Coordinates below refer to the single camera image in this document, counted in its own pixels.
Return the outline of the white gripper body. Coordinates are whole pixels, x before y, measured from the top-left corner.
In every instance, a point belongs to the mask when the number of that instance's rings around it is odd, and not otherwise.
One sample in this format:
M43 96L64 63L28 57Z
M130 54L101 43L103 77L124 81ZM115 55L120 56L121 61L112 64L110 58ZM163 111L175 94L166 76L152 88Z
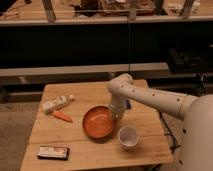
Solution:
M121 120L126 110L126 100L112 96L109 102L109 111L113 120Z

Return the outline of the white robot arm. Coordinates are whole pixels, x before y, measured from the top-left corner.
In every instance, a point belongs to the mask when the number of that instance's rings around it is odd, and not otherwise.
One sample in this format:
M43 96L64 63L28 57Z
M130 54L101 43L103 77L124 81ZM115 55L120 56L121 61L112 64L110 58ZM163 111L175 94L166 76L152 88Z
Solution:
M201 97L138 87L125 73L107 83L109 110L120 120L131 99L184 122L177 171L213 171L213 94Z

